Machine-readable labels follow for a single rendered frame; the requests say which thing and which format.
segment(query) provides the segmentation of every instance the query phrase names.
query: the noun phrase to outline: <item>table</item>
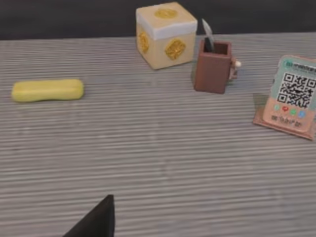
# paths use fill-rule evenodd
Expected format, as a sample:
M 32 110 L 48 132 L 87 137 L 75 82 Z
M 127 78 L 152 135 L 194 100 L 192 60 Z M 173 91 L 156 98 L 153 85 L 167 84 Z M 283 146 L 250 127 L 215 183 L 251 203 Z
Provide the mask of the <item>table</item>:
M 224 95 L 194 91 L 192 63 L 152 71 L 134 38 L 1 41 L 1 236 L 59 237 L 114 194 L 117 237 L 314 237 L 315 143 L 252 118 L 316 33 L 217 39 L 243 63 Z M 10 99 L 15 81 L 69 77 L 81 100 Z

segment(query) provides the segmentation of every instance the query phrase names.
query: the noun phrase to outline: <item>qr code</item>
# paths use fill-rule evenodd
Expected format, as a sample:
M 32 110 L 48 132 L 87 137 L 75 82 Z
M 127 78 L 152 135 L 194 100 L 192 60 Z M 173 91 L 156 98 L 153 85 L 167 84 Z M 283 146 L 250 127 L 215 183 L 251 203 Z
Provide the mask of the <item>qr code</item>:
M 285 73 L 277 100 L 307 109 L 313 98 L 315 88 L 315 79 Z

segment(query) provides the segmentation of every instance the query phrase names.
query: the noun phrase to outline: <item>black backdrop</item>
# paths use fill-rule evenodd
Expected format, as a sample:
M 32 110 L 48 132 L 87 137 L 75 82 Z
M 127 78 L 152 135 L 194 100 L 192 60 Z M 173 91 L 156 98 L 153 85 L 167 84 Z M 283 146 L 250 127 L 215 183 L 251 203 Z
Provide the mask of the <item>black backdrop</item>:
M 134 36 L 136 8 L 170 1 L 0 0 L 0 40 Z M 316 0 L 178 2 L 215 34 L 316 31 Z

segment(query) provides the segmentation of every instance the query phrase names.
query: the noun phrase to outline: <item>yellow pouch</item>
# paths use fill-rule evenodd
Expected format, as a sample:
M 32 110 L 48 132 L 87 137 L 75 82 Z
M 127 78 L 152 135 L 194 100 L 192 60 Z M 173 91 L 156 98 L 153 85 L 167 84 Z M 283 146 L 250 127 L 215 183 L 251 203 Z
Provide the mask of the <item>yellow pouch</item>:
M 11 96 L 16 102 L 76 100 L 83 96 L 83 88 L 79 79 L 20 81 L 14 84 Z

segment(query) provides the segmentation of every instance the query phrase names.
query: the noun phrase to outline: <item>yellow roll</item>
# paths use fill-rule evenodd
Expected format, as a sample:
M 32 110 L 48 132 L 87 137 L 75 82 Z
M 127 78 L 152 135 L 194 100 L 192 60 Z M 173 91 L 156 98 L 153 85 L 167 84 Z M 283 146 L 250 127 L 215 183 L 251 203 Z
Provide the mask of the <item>yellow roll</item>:
M 76 100 L 83 96 L 83 83 L 79 79 L 20 81 L 11 96 L 16 102 Z

